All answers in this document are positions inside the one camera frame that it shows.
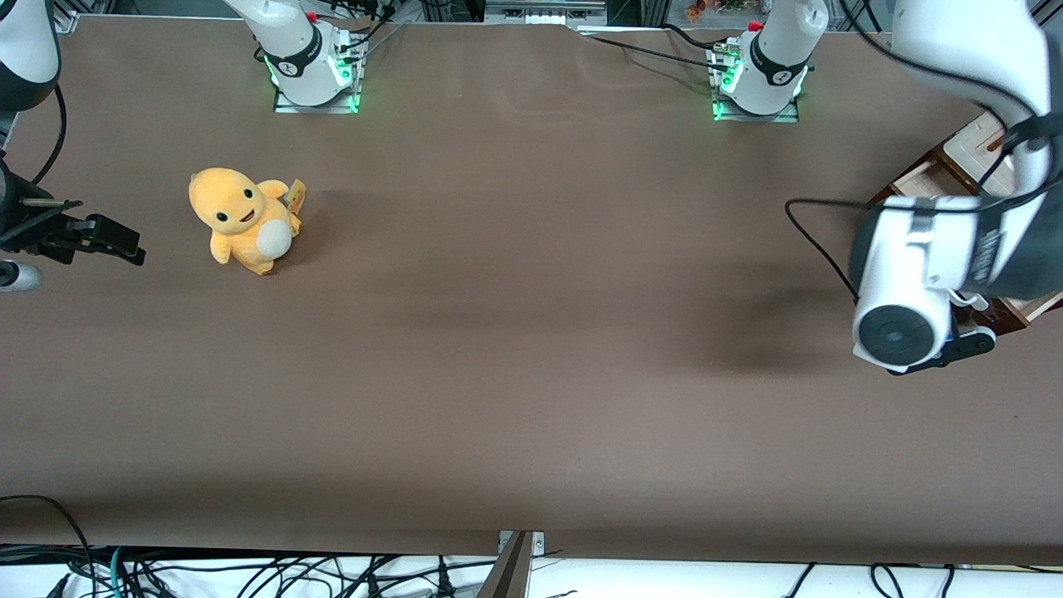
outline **metal mounting plate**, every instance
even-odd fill
[[[499,532],[499,554],[505,550],[506,544],[513,535],[511,531]],[[542,557],[546,553],[546,532],[532,532],[532,556]]]

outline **brown paper backdrop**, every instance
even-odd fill
[[[361,114],[274,115],[253,48],[216,20],[64,39],[45,186],[148,261],[46,261],[2,297],[4,494],[99,544],[483,553],[535,528],[570,556],[1063,562],[1063,319],[892,378],[782,212],[870,197],[972,106],[828,35],[800,124],[713,122],[696,67],[426,25],[371,56]],[[210,258],[208,166],[306,182],[276,275]],[[845,256],[849,215],[802,217]],[[0,541],[73,540],[4,510]]]

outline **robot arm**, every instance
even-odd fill
[[[0,110],[19,112],[39,104],[60,76],[60,50],[52,25],[52,0],[0,0]],[[26,251],[63,263],[77,252],[105,253],[144,263],[140,235],[91,213],[79,219],[67,211],[80,201],[55,199],[12,172],[0,152],[0,250]],[[32,264],[0,260],[0,291],[33,290],[40,271]]]
[[[950,290],[1034,298],[1063,288],[1063,189],[1045,188],[1060,174],[1063,144],[1054,135],[1063,131],[1019,136],[1048,122],[1037,117],[1063,114],[1063,57],[1022,0],[900,0],[893,51],[962,75],[913,70],[1001,117],[1015,197],[1029,195],[1022,204],[892,197],[865,217],[850,257],[859,289],[854,353],[902,373],[955,340]]]
[[[0,110],[30,109],[58,79],[52,0],[0,0]]]
[[[738,37],[742,70],[721,90],[754,116],[781,112],[800,88],[829,19],[824,0],[777,0],[761,31]]]
[[[277,88],[292,102],[316,106],[352,83],[337,68],[351,56],[340,48],[350,34],[332,24],[311,23],[296,0],[223,0],[251,28],[266,53]]]

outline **plush toy tag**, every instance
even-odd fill
[[[288,206],[288,211],[298,216],[299,210],[303,208],[304,199],[306,199],[306,185],[299,178],[296,178],[296,182],[291,183],[291,187],[281,201]]]

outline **yellow plush toy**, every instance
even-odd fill
[[[291,188],[281,181],[257,185],[229,168],[207,168],[192,175],[188,199],[200,220],[214,229],[210,254],[219,263],[229,256],[256,274],[273,270],[287,253],[303,223],[298,213],[306,186],[296,178]]]

